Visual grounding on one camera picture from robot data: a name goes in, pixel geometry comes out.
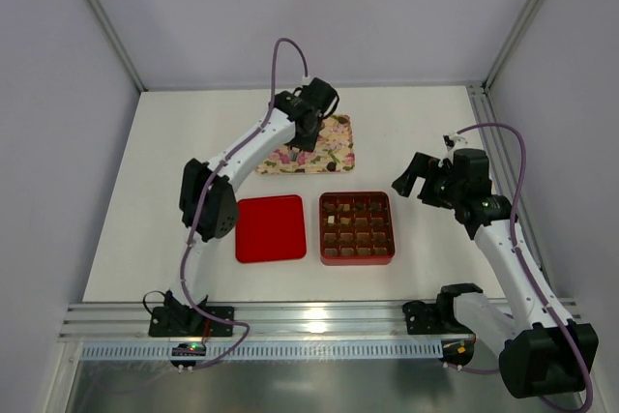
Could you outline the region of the red box lid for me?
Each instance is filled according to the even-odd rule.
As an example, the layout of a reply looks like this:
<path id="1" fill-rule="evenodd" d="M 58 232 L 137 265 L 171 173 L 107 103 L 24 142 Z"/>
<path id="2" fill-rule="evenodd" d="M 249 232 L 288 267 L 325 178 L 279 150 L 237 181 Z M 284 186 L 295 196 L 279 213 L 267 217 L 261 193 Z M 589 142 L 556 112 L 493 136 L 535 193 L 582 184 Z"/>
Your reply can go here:
<path id="1" fill-rule="evenodd" d="M 235 256 L 242 264 L 302 259 L 307 253 L 303 200 L 297 194 L 239 202 Z"/>

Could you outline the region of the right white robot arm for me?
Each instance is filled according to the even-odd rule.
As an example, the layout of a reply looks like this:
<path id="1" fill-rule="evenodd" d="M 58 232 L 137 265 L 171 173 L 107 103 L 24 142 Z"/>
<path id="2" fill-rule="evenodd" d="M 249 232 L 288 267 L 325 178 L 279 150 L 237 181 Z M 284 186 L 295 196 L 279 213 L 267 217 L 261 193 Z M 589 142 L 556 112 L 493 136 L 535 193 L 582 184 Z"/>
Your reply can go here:
<path id="1" fill-rule="evenodd" d="M 554 296 L 521 239 L 512 203 L 492 191 L 485 151 L 454 148 L 443 160 L 416 153 L 392 187 L 407 197 L 418 179 L 424 181 L 419 199 L 454 212 L 488 261 L 511 311 L 497 309 L 477 285 L 453 284 L 436 299 L 446 326 L 465 327 L 485 342 L 513 397 L 584 392 L 590 401 L 598 336 Z"/>

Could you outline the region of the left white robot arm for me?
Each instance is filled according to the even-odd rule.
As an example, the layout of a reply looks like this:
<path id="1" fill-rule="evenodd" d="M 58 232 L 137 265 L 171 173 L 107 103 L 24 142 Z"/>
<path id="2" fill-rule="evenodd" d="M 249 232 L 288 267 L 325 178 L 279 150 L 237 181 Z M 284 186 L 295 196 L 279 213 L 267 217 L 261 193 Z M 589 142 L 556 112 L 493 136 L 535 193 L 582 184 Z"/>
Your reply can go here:
<path id="1" fill-rule="evenodd" d="M 228 234 L 239 219 L 236 191 L 253 170 L 281 145 L 301 151 L 315 148 L 324 119 L 339 103 L 339 94 L 315 78 L 294 91 L 273 93 L 267 112 L 233 145 L 207 162 L 192 159 L 183 170 L 179 207 L 189 230 L 181 258 L 178 285 L 163 293 L 163 303 L 150 311 L 148 335 L 154 338 L 196 337 L 208 321 L 234 326 L 193 300 L 188 285 L 190 256 Z"/>

